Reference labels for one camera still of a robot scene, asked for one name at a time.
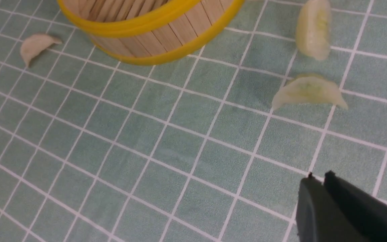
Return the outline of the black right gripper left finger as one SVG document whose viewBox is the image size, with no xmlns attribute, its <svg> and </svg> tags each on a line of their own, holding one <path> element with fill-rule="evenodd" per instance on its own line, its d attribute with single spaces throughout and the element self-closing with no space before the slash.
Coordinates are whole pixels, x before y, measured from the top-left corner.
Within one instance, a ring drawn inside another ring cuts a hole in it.
<svg viewBox="0 0 387 242">
<path fill-rule="evenodd" d="M 312 173 L 299 184 L 295 216 L 301 242 L 367 242 Z"/>
</svg>

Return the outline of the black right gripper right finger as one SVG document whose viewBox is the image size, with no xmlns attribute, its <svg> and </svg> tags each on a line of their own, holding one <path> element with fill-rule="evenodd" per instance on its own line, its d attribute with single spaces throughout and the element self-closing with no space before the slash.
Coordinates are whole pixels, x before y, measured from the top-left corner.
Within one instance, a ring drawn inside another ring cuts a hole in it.
<svg viewBox="0 0 387 242">
<path fill-rule="evenodd" d="M 387 242 L 387 205 L 333 171 L 325 173 L 324 187 L 350 224 L 370 242 Z"/>
</svg>

